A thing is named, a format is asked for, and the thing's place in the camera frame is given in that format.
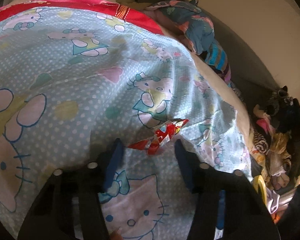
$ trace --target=beige wall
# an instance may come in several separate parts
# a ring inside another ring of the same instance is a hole
[[[300,101],[300,10],[293,0],[199,0],[234,30]]]

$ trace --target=crumpled snack wrapper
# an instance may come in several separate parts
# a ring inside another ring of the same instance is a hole
[[[188,119],[171,119],[154,127],[154,135],[142,141],[130,144],[128,148],[137,150],[147,150],[148,155],[155,155],[160,146],[165,145],[177,134]]]

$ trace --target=bed sheet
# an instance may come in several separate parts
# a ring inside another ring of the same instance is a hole
[[[54,169],[87,163],[90,147],[103,151],[115,138],[147,138],[167,119],[190,120],[178,138],[202,162],[251,178],[238,112],[197,60],[170,37],[89,10],[40,7],[1,21],[0,221],[8,231],[17,236]],[[169,142],[153,157],[126,149],[102,211],[124,238],[181,240],[195,201]]]

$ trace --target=polka dot fabric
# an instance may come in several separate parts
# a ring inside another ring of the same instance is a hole
[[[172,118],[190,120],[176,136],[188,151],[250,178],[236,112],[179,42],[88,10],[42,7],[0,22],[0,221],[17,237],[54,169],[84,165],[116,138],[125,145],[147,138]],[[165,208],[141,238],[186,239],[196,196],[184,185],[173,142],[154,157],[126,149],[122,171],[127,181],[155,174]],[[104,215],[110,229],[116,214]]]

